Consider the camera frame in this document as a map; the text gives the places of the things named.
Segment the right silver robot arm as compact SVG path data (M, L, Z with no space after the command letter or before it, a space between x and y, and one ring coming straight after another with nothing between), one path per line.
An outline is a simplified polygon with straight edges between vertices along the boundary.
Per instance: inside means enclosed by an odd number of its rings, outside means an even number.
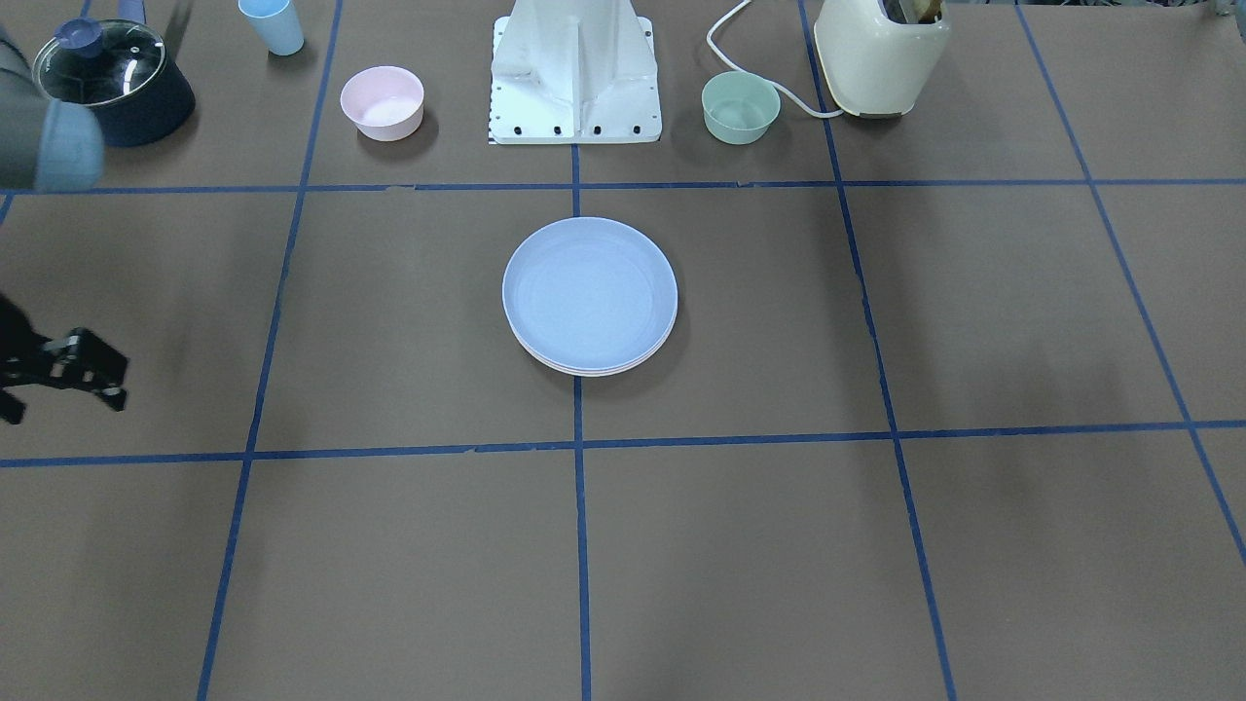
M105 143L88 107L36 88L30 62L9 34L1 50L1 181L5 191L86 191L103 171ZM125 410L130 360L88 327L66 337L37 332L27 313L1 298L1 416L19 425L26 405L10 390L27 385L77 388Z

